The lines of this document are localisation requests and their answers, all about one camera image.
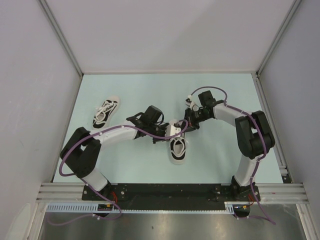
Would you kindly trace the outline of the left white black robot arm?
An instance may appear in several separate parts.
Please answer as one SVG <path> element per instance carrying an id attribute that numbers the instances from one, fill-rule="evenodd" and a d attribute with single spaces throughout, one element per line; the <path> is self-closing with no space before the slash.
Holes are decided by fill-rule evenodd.
<path id="1" fill-rule="evenodd" d="M 71 175 L 90 185 L 98 199 L 105 200 L 110 196 L 111 184 L 97 168 L 100 151 L 144 136 L 151 136 L 154 143 L 163 141 L 168 125 L 164 122 L 163 112 L 151 105 L 145 112 L 130 116 L 119 125 L 98 131 L 77 128 L 60 152 L 60 158 L 71 170 Z"/>

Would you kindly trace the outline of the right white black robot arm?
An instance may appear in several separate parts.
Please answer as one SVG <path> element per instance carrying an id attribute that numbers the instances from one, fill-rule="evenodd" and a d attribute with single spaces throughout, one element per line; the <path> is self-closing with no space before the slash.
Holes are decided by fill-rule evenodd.
<path id="1" fill-rule="evenodd" d="M 216 100 L 208 90 L 198 95 L 201 106 L 197 106 L 192 95 L 185 100 L 187 109 L 184 119 L 187 131 L 200 128 L 200 123 L 209 119 L 224 121 L 235 127 L 241 160 L 231 178 L 229 192 L 237 201 L 247 201 L 255 195 L 255 176 L 260 162 L 275 146 L 275 138 L 263 111 L 252 113 L 227 104 L 227 100 Z"/>

